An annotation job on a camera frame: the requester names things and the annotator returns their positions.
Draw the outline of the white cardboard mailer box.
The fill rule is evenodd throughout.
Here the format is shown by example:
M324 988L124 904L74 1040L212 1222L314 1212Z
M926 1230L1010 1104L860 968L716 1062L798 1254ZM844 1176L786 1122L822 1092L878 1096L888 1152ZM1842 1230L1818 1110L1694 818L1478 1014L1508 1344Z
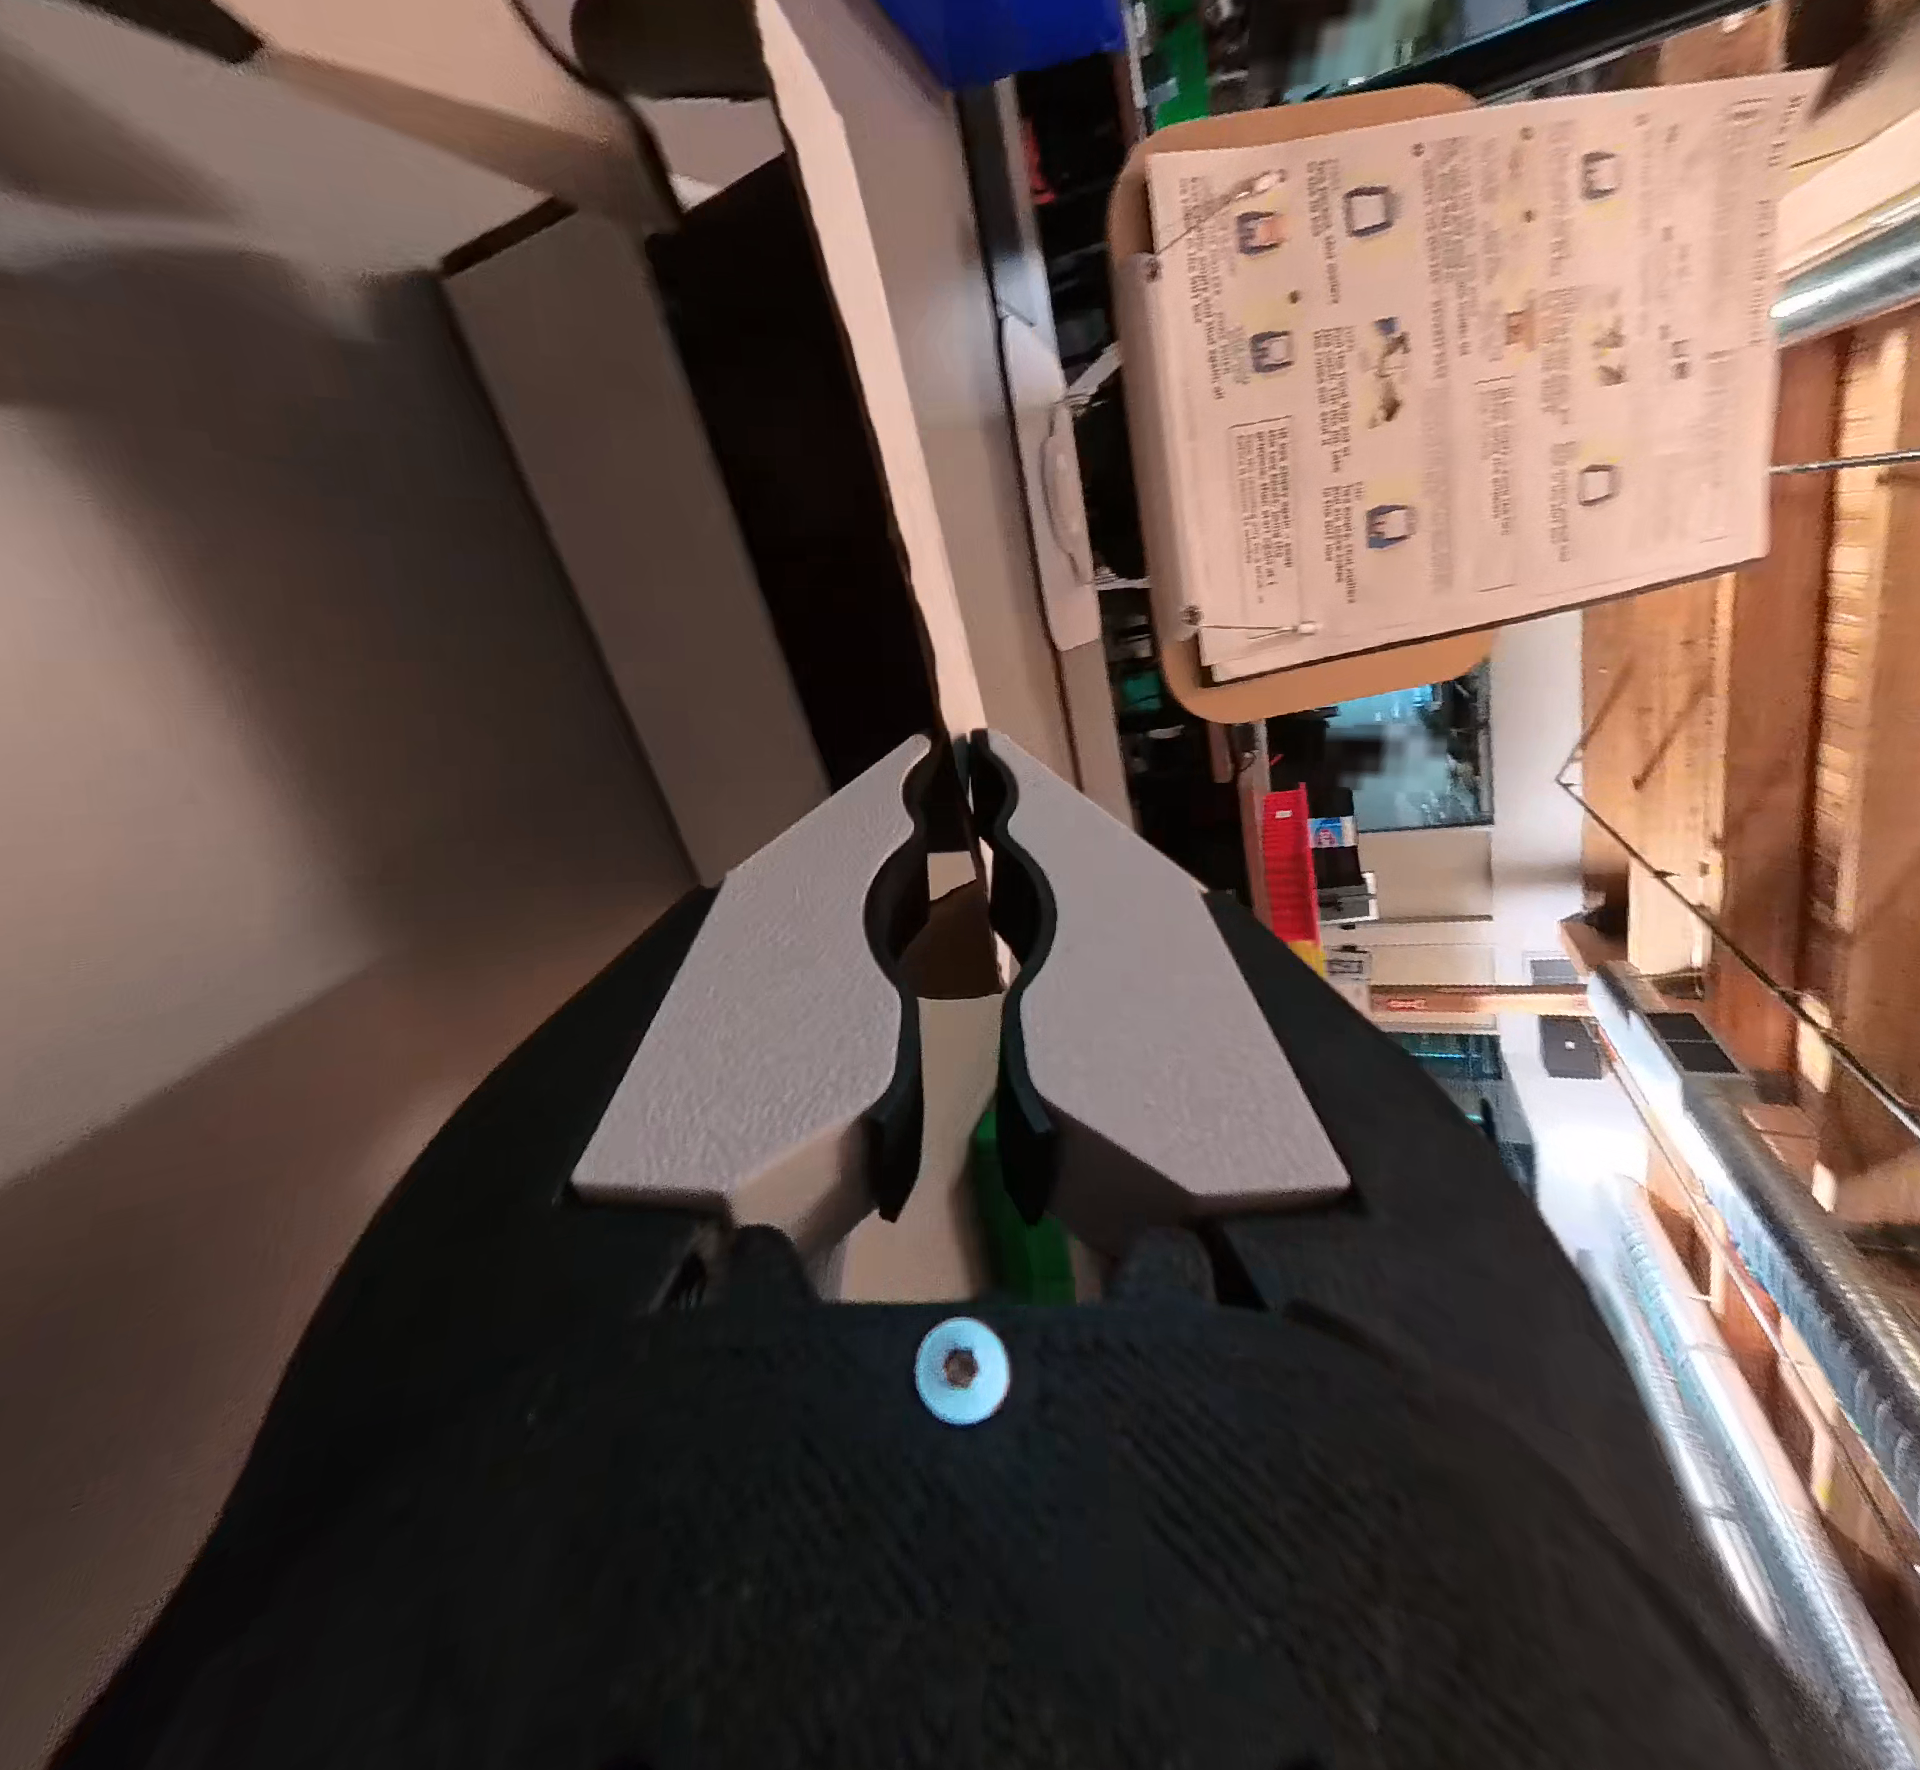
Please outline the white cardboard mailer box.
M978 698L846 128L778 0L576 0L570 24L572 62L658 144L680 222L550 198L442 284L700 890L564 1190L614 1210L570 1176L724 878L924 734L928 900L902 952L924 1148L898 1218L850 1236L844 1282L956 1302L990 1288L966 1170L998 966L950 738Z

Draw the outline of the grey desk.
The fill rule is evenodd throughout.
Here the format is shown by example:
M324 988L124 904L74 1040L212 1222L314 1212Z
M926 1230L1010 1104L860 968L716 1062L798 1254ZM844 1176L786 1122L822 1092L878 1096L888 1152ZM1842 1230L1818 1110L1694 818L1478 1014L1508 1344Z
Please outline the grey desk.
M424 1140L690 884L430 276L530 206L4 0L4 1766Z

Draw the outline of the red plastic bin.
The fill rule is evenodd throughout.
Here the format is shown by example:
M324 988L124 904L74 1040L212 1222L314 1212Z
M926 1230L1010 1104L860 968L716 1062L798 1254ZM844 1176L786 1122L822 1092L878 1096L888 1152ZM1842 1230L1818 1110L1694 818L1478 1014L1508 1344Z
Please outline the red plastic bin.
M1266 924L1296 952L1320 946L1320 890L1308 788L1294 784L1260 798L1260 892Z

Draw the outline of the printed instruction sheet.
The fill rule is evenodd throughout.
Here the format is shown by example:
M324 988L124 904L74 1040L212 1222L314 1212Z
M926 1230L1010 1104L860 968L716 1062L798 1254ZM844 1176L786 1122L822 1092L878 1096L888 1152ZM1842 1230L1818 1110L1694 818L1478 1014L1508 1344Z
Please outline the printed instruction sheet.
M1764 560L1780 206L1824 84L1146 156L1124 364L1150 576L1202 684Z

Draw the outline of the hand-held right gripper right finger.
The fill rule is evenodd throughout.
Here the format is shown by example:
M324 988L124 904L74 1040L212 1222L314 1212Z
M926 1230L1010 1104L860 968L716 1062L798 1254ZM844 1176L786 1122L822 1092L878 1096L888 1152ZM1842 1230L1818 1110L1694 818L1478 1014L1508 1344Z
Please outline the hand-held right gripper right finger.
M1014 974L1000 1176L1112 1294L1252 1294L1230 1226L1352 1178L1202 882L998 730L970 734L990 922Z

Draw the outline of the green plastic bin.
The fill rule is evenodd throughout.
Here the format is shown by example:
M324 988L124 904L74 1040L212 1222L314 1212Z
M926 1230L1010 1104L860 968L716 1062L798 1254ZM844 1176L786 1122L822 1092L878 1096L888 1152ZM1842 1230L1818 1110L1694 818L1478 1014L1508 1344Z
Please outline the green plastic bin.
M1078 1302L1070 1240L1058 1220L1024 1220L1002 1172L996 1106L986 1106L968 1142L972 1218L988 1294L1024 1306Z

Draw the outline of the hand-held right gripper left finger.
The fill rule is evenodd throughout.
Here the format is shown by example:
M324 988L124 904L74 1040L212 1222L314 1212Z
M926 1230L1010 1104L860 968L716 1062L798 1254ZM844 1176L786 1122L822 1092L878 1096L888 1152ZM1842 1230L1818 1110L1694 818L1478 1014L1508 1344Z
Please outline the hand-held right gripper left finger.
M590 1206L786 1238L826 1298L848 1244L896 1220L924 1148L924 732L732 868L570 1174Z

